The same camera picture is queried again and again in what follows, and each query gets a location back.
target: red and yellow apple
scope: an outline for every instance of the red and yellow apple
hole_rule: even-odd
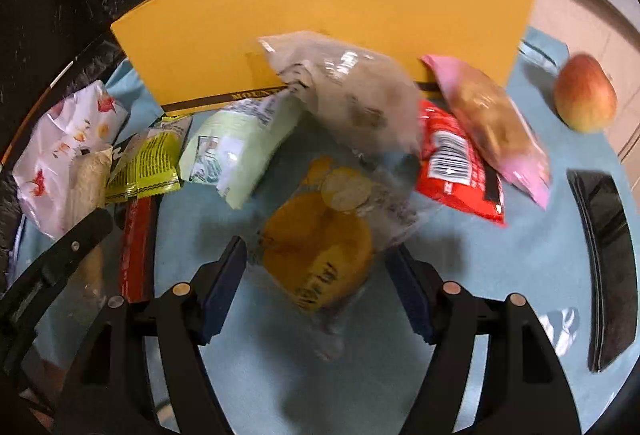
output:
[[[556,110],[577,132],[597,132],[616,116],[618,98],[598,61],[576,54],[562,67],[554,88]]]

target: food package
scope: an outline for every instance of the food package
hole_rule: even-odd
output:
[[[95,208],[104,207],[105,188],[111,169],[111,146],[98,152],[79,155],[71,163],[65,223],[69,230]],[[96,246],[86,255],[70,280],[82,287],[85,304],[98,310],[106,298],[102,278],[102,248]]]
[[[416,84],[393,59],[309,31],[260,38],[271,68],[362,154],[420,152]]]
[[[415,189],[450,208],[504,225],[498,174],[482,161],[458,120],[433,103],[420,103],[422,154]]]
[[[191,116],[163,117],[155,125],[117,144],[106,200],[124,202],[180,189],[178,160]]]
[[[542,208],[549,200],[548,157],[506,91],[457,58],[424,56],[453,114],[480,155]]]
[[[184,180],[210,184],[233,209],[253,192],[271,157],[298,124],[302,104],[282,91],[232,103],[208,118],[180,157]]]
[[[303,311],[331,307],[363,284],[375,252],[401,243],[423,223],[427,207],[427,200],[317,158],[263,228],[262,263]]]
[[[36,123],[14,166],[24,214],[53,239],[66,232],[70,167],[81,150],[111,144],[127,111],[96,81],[54,105]]]

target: pink wrapper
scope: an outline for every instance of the pink wrapper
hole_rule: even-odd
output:
[[[506,91],[457,58],[426,55],[422,61],[435,73],[453,115],[484,160],[546,208],[548,157]]]

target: bolt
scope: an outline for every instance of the bolt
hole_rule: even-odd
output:
[[[109,298],[109,301],[107,302],[109,307],[112,309],[117,309],[118,307],[122,306],[123,303],[124,298],[122,296],[111,296]]]
[[[188,293],[190,293],[191,291],[191,285],[189,285],[188,283],[176,283],[174,285],[174,288],[172,289],[173,293],[176,296],[185,296]]]
[[[460,294],[462,288],[460,287],[460,284],[456,283],[455,281],[446,281],[442,284],[442,290],[447,294],[455,295]]]
[[[516,307],[522,307],[527,303],[527,299],[522,295],[515,292],[509,297],[511,303],[513,303]]]

